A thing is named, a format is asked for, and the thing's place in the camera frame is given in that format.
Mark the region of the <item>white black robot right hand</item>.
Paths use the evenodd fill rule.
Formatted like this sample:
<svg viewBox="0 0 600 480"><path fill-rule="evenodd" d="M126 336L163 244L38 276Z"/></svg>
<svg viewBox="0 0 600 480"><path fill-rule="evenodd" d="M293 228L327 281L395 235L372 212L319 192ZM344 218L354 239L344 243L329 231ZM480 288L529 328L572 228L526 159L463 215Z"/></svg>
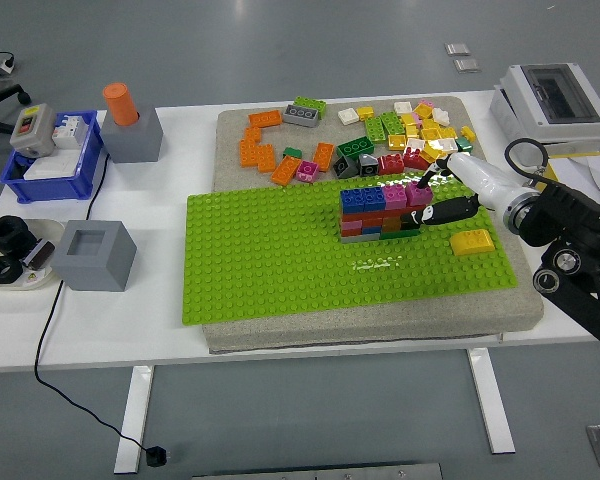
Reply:
<svg viewBox="0 0 600 480"><path fill-rule="evenodd" d="M437 173L453 174L474 192L470 197L456 197L440 201L401 216L406 229L421 225L441 225L471 218L478 213L479 206L494 211L512 233L517 234L522 221L522 212L529 208L538 192L518 185L503 171L474 156L453 153L446 159L436 160L417 183L418 188L428 185Z"/></svg>

